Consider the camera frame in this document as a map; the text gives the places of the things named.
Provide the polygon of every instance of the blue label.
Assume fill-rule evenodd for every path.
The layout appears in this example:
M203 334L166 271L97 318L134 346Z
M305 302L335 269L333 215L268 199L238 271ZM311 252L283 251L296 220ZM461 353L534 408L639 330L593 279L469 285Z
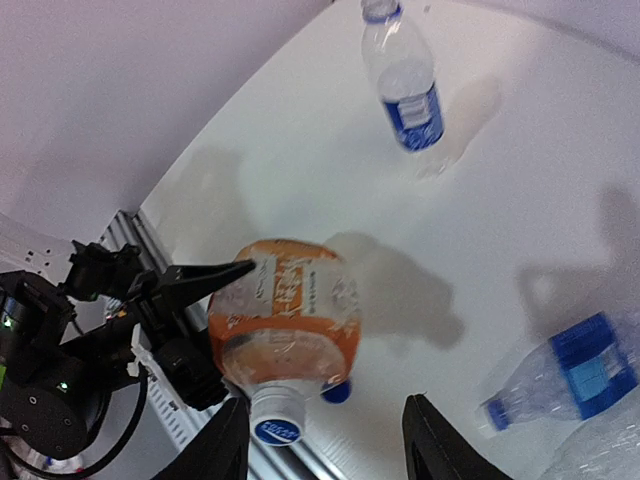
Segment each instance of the blue label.
M274 446L290 445L300 438L300 429L286 420L265 420L255 429L256 437Z
M606 410L638 385L604 314L550 341L583 420Z
M412 152L427 148L442 137L444 126L435 83L427 93L384 102L398 141Z

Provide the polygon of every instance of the crushed plastic bottle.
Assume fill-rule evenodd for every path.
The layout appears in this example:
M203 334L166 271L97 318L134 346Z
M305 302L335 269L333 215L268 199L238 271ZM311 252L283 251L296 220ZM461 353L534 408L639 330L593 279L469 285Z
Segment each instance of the crushed plastic bottle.
M637 480L640 389L585 422L556 451L540 480Z
M305 401L347 380L360 341L355 282L331 250L265 240L237 260L256 269L216 293L209 332L216 364L251 397L251 431L272 446L304 434Z
M541 417L586 420L638 385L640 313L598 313L531 352L478 409L487 436Z

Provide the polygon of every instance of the blue bottle cap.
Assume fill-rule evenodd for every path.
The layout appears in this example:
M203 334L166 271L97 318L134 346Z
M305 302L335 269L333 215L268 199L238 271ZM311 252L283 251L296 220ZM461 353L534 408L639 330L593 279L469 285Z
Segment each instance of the blue bottle cap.
M347 379L322 394L322 398L329 403L344 403L351 396L351 380Z

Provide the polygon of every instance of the water bottle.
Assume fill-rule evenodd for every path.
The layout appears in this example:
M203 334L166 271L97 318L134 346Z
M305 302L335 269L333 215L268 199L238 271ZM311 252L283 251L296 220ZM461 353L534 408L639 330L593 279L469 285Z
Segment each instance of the water bottle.
M249 258L256 269L211 299L214 360L251 397L252 433L291 445L304 435L307 399L338 385L327 401L349 395L362 316L356 285L321 245L262 240L236 260Z
M582 424L556 451L540 480L637 480L640 389Z
M541 417L586 420L638 385L640 313L598 313L531 352L476 412L492 436Z
M362 57L398 143L425 157L439 173L446 166L444 124L431 50L397 0L362 0L366 23Z

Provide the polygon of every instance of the orange juice bottle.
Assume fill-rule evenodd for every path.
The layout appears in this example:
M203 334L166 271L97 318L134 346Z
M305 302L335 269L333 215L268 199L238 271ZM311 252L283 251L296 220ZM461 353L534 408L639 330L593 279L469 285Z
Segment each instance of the orange juice bottle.
M263 240L236 260L256 269L209 304L215 362L251 396L251 431L268 445L304 433L305 401L349 376L360 342L355 282L331 250Z

